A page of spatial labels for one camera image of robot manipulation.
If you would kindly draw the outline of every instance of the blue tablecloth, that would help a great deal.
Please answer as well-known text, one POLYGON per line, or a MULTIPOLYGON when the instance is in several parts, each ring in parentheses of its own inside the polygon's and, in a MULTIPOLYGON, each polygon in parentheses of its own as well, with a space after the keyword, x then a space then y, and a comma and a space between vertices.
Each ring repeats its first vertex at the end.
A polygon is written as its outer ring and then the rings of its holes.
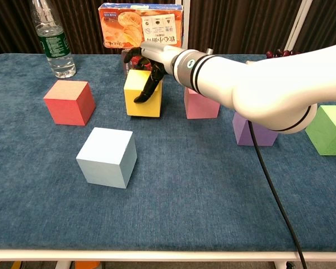
MULTIPOLYGON (((44 55, 0 55, 0 249, 295 250, 254 149, 236 144, 234 111, 187 120, 167 76, 161 117, 129 117, 120 56, 74 60, 71 79, 89 81, 97 105, 85 127, 52 121, 44 55), (76 155, 94 127, 134 132, 127 189, 86 182, 76 155)), ((319 156, 304 131, 262 153, 302 248, 336 251, 336 156, 319 156)))

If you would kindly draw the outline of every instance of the floor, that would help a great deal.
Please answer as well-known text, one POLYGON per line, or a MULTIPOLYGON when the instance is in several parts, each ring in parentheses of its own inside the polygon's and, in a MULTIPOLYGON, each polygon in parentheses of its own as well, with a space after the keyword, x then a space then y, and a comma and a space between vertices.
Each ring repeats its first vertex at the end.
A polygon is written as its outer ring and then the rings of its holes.
MULTIPOLYGON (((0 269, 11 269, 1 262, 0 269)), ((24 269, 55 269, 56 262, 26 262, 24 269)), ((302 269, 295 263, 296 269, 302 269)), ((336 269, 336 262, 309 262, 308 269, 336 269)), ((104 269, 275 269, 272 262, 105 262, 104 269)))

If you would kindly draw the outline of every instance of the yellow cube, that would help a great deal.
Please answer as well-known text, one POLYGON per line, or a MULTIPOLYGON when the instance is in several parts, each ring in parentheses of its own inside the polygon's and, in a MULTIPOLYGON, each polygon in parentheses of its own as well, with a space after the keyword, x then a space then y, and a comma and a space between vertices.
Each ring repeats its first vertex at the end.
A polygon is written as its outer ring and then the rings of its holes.
POLYGON ((128 72, 124 84, 124 99, 127 115, 142 117, 159 117, 162 103, 162 81, 159 82, 152 96, 144 103, 136 104, 134 99, 141 94, 151 75, 150 71, 134 70, 128 72))

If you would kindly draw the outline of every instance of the foam cube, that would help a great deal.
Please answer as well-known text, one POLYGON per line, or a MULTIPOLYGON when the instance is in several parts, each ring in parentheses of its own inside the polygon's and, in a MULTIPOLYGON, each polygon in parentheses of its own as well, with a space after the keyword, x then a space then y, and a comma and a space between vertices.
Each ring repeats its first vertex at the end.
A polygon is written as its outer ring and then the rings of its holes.
POLYGON ((150 71, 134 69, 129 70, 124 84, 124 99, 127 115, 142 117, 160 116, 162 102, 162 81, 159 82, 154 93, 146 102, 141 104, 136 104, 134 102, 135 98, 141 94, 141 91, 143 90, 150 75, 150 71))
POLYGON ((336 155, 336 105, 322 105, 305 129, 320 155, 336 155))
MULTIPOLYGON (((239 146, 253 146, 253 140, 249 130, 248 120, 235 112, 233 117, 233 128, 236 143, 239 146)), ((253 123, 253 129, 256 141, 259 146, 272 146, 278 136, 278 133, 271 131, 264 126, 253 123)))
POLYGON ((95 127, 76 160, 88 183, 126 188, 137 159, 131 131, 95 127))
POLYGON ((187 119, 211 119, 218 117, 219 103, 187 87, 184 90, 184 105, 187 119))
POLYGON ((84 126, 96 107, 87 81, 58 80, 44 101, 56 124, 84 126))

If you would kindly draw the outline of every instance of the purple cube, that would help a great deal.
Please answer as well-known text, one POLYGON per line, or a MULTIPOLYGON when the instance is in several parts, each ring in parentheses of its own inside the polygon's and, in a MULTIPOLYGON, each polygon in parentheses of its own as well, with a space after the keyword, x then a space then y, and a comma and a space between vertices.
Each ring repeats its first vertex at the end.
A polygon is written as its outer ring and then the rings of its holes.
MULTIPOLYGON (((251 139, 248 120, 241 116, 238 112, 235 112, 233 118, 233 128, 236 137, 236 143, 239 146, 253 146, 253 140, 251 139)), ((254 133, 256 141, 259 146, 272 146, 278 133, 271 131, 257 123, 253 123, 254 133)))

